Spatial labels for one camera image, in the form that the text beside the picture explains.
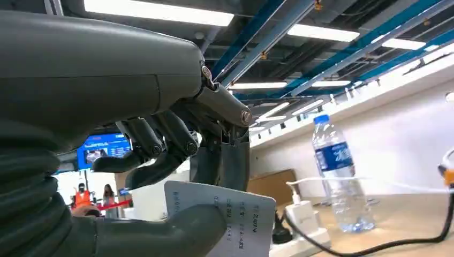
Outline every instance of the blue bottle label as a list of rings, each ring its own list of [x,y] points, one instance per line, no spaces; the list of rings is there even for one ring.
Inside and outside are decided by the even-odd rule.
[[[322,171],[336,170],[353,165],[353,159],[346,142],[317,149],[315,156]]]

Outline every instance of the orange vest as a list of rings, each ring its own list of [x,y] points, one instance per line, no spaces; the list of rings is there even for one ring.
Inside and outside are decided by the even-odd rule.
[[[84,191],[84,195],[82,196],[79,191],[75,192],[75,206],[81,207],[81,206],[86,206],[86,205],[92,205],[92,202],[90,202],[90,192],[88,190]]]

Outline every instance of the white cable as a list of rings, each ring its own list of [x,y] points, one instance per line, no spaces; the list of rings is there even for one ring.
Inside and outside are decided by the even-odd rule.
[[[302,182],[307,182],[307,181],[316,181],[316,180],[355,180],[355,179],[369,179],[369,180],[375,180],[379,181],[382,183],[386,184],[391,184],[393,186],[399,186],[403,187],[406,189],[414,190],[414,191],[421,191],[421,192],[426,192],[426,193],[454,193],[454,189],[438,189],[438,188],[430,188],[430,187],[422,187],[422,186],[412,186],[408,185],[405,183],[401,182],[396,182],[396,181],[390,181],[390,180],[384,180],[384,179],[378,179],[378,178],[373,178],[373,177],[344,177],[344,178],[322,178],[322,177],[309,177],[309,178],[303,178],[294,182],[286,182],[287,185],[293,187],[294,185],[300,184]]]
[[[454,153],[454,147],[451,148],[449,151],[446,152],[446,154],[443,156],[441,164],[447,168],[447,169],[452,169],[452,164],[449,161],[449,157]]]

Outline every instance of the bottle cap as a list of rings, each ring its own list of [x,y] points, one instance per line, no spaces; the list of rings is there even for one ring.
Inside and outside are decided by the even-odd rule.
[[[317,125],[317,124],[320,124],[320,123],[325,123],[325,122],[328,122],[329,121],[329,116],[324,114],[324,115],[320,115],[320,116],[317,116],[314,118],[314,124]]]

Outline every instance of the red barrier tape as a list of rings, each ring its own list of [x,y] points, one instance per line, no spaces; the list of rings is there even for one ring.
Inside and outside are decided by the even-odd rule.
[[[106,210],[106,209],[110,209],[110,208],[115,208],[115,207],[118,207],[118,206],[126,205],[126,204],[129,203],[129,201],[130,200],[126,200],[126,201],[123,201],[123,202],[114,203],[113,205],[98,206],[98,209],[99,210]]]

